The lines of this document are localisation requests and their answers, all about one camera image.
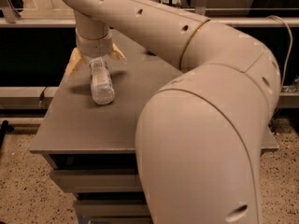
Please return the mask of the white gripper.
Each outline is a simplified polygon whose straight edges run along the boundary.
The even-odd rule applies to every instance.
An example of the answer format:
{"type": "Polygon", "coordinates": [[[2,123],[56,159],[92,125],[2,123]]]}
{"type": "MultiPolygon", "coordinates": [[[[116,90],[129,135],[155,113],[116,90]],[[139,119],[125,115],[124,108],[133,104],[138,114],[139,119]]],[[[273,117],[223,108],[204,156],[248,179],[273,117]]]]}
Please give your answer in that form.
{"type": "Polygon", "coordinates": [[[95,39],[85,38],[76,32],[76,45],[77,47],[73,49],[65,68],[64,74],[67,77],[72,77],[83,69],[88,64],[89,57],[96,58],[107,55],[112,60],[127,61],[121,50],[113,43],[110,31],[104,37],[95,39]]]}

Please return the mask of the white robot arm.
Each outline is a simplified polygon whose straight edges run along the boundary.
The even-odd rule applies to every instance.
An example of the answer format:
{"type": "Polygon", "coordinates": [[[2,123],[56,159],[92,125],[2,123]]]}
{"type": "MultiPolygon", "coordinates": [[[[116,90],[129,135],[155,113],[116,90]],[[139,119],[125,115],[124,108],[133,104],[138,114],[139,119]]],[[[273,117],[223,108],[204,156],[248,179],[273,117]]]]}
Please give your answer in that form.
{"type": "Polygon", "coordinates": [[[180,71],[147,102],[135,132],[153,224],[262,224],[261,144],[280,93],[269,48],[150,0],[63,1],[82,53],[102,52],[103,22],[180,71]]]}

